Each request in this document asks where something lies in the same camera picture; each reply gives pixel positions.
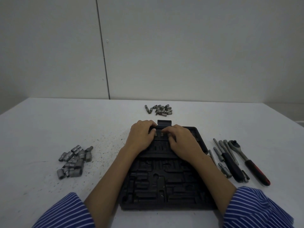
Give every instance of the socket pile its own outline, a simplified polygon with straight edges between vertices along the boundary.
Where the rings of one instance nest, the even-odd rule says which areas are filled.
[[[57,170],[59,180],[62,180],[65,177],[80,177],[85,162],[92,161],[92,149],[93,146],[90,146],[86,150],[83,150],[80,145],[77,145],[68,153],[63,152],[58,161],[65,161],[66,164],[61,169]]]
[[[172,108],[169,107],[169,104],[165,105],[165,106],[155,105],[152,108],[150,108],[150,110],[147,107],[147,105],[145,105],[145,108],[146,108],[146,111],[148,112],[148,114],[151,114],[153,109],[155,109],[155,115],[161,115],[161,116],[167,117],[167,115],[172,114]]]

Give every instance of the table surface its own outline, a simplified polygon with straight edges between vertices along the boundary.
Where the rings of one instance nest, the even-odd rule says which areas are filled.
[[[147,114],[144,105],[170,104],[173,115]],[[217,140],[235,139],[243,152],[269,178],[261,185],[249,175],[248,184],[261,189],[295,219],[304,223],[302,160],[304,128],[262,103],[128,101],[29,98],[0,115],[0,227],[30,227],[69,192],[84,200],[123,147],[138,120],[172,120],[195,126],[208,149]],[[94,146],[93,161],[79,178],[58,180],[58,158],[76,145]],[[219,227],[217,211],[122,211],[112,227]]]

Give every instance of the left hand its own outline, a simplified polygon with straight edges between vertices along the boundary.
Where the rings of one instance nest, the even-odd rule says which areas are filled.
[[[135,156],[137,156],[151,144],[156,132],[156,129],[152,129],[149,133],[149,128],[151,126],[157,126],[157,124],[152,120],[139,120],[131,127],[125,144],[125,147],[129,152],[132,152]]]

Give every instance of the ratchet handle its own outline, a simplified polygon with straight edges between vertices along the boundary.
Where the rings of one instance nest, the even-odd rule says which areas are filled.
[[[253,163],[251,160],[245,161],[245,165],[247,168],[257,177],[257,179],[264,184],[265,186],[270,185],[270,181],[268,178],[263,174],[263,172]]]
[[[225,152],[225,153],[222,153],[222,156],[225,159],[225,163],[226,163],[230,173],[234,177],[234,179],[237,182],[243,182],[245,179],[244,174],[241,171],[241,169],[238,167],[238,165],[235,164],[235,162],[232,159],[232,157],[230,156],[230,154]]]

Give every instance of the striped shirt sleeve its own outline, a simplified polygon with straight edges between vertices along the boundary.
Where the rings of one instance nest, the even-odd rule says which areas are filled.
[[[224,228],[293,227],[293,218],[261,190],[242,186],[234,193],[224,215]]]
[[[49,208],[32,228],[95,227],[93,218],[77,194],[69,193]]]

